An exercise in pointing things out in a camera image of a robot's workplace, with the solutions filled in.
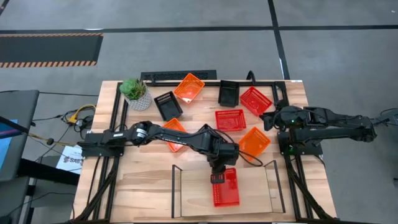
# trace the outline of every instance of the orange and black striped tape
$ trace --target orange and black striped tape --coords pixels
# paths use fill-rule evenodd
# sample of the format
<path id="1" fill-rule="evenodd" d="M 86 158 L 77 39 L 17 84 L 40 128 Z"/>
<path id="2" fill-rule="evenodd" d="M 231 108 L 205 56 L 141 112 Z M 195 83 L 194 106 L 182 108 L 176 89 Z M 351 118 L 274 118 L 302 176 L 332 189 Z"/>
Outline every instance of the orange and black striped tape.
<path id="1" fill-rule="evenodd" d="M 71 67 L 71 66 L 94 66 L 95 61 L 76 62 L 0 62 L 0 68 L 38 68 L 38 67 Z"/>
<path id="2" fill-rule="evenodd" d="M 0 37 L 72 37 L 72 36 L 91 36 L 99 35 L 104 36 L 100 33 L 89 33 L 89 34 L 2 34 Z"/>

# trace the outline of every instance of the plant pot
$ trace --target plant pot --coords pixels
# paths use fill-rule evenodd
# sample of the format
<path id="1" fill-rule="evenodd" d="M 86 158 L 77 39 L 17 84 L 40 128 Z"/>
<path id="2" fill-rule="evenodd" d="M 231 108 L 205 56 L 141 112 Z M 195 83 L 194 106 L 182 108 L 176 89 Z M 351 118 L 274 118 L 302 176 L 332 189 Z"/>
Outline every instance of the plant pot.
<path id="1" fill-rule="evenodd" d="M 129 104 L 129 107 L 136 111 L 146 110 L 152 103 L 152 97 L 148 91 L 148 87 L 146 88 L 144 95 L 142 97 L 140 97 L 138 100 L 130 100 L 124 94 L 122 94 L 122 96 Z"/>

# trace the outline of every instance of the wooden tabletop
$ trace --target wooden tabletop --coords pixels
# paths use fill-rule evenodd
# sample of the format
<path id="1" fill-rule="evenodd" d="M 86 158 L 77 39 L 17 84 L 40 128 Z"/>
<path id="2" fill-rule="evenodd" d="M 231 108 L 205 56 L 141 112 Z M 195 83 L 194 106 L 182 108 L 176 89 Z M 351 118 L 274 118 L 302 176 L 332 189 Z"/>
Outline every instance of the wooden tabletop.
<path id="1" fill-rule="evenodd" d="M 307 97 L 305 96 L 303 83 L 290 80 L 285 82 L 290 105 L 299 107 L 307 106 L 308 102 Z M 104 81 L 102 83 L 92 127 L 92 131 L 94 133 L 102 133 L 105 129 L 109 128 L 117 83 L 118 81 Z M 149 91 L 152 97 L 155 98 L 156 96 L 168 91 L 173 91 L 174 88 L 175 87 L 149 87 Z M 246 86 L 241 87 L 240 94 L 244 93 L 248 88 L 249 87 Z M 256 88 L 269 99 L 273 99 L 270 87 L 256 86 Z M 205 123 L 209 124 L 211 127 L 216 127 L 215 111 L 230 110 L 230 108 L 225 108 L 218 104 L 218 90 L 218 87 L 205 86 L 189 105 L 178 99 L 183 110 L 183 114 L 178 118 L 178 120 L 187 132 L 196 132 Z M 118 122 L 121 117 L 122 105 L 122 103 L 119 104 Z M 235 108 L 244 110 L 247 124 L 247 128 L 243 131 L 228 133 L 236 142 L 238 142 L 253 127 L 264 130 L 262 120 L 253 115 L 247 108 L 240 104 Z M 268 111 L 274 110 L 274 106 L 271 106 L 268 109 Z M 165 123 L 154 102 L 152 102 L 150 108 L 145 111 L 129 110 L 127 113 L 126 124 L 130 127 L 136 122 L 147 120 L 159 125 L 163 125 Z M 183 170 L 209 169 L 209 165 L 205 156 L 194 152 L 188 147 L 184 147 L 178 152 L 171 152 L 166 145 L 166 142 L 153 141 L 146 146 L 126 147 L 124 155 L 120 159 L 111 222 L 295 221 L 285 162 L 279 153 L 277 130 L 272 129 L 270 131 L 264 131 L 264 134 L 271 140 L 271 144 L 259 156 L 259 158 L 263 163 L 268 163 L 272 160 L 277 161 L 286 208 L 285 213 L 251 213 L 172 219 L 172 165 L 175 164 Z M 83 163 L 83 169 L 80 174 L 80 181 L 74 203 L 76 215 L 80 214 L 86 207 L 88 191 L 90 189 L 96 160 L 96 157 L 91 157 L 85 159 Z M 336 212 L 325 168 L 315 156 L 302 156 L 302 160 L 309 191 L 325 211 L 335 217 Z M 91 196 L 93 196 L 97 190 L 101 163 L 102 159 L 99 162 L 98 172 L 96 173 L 95 184 L 93 186 Z M 110 161 L 108 170 L 110 170 L 112 163 L 113 162 Z M 241 158 L 239 158 L 236 163 L 236 167 L 250 167 L 250 165 L 246 164 Z M 299 189 L 297 189 L 297 192 L 301 214 L 302 216 L 305 216 L 303 197 Z M 104 217 L 106 199 L 107 192 L 105 192 L 102 200 L 103 203 L 101 204 L 101 211 L 99 214 L 100 218 Z"/>

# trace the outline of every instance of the paper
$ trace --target paper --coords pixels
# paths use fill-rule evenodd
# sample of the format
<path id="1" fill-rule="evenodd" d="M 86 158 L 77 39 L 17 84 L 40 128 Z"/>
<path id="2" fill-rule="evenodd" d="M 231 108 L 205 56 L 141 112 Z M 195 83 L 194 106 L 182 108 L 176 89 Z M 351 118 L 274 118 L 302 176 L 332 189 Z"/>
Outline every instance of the paper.
<path id="1" fill-rule="evenodd" d="M 18 123 L 17 119 L 12 119 L 10 121 L 12 121 L 14 123 Z M 6 159 L 6 155 L 7 155 L 8 147 L 10 146 L 11 139 L 12 139 L 12 137 L 0 139 L 0 169 L 2 167 L 4 160 Z"/>
<path id="2" fill-rule="evenodd" d="M 80 174 L 81 167 L 83 165 L 83 158 L 81 156 L 80 146 L 65 146 L 62 152 L 60 160 L 57 164 L 57 169 L 62 169 L 75 174 Z"/>

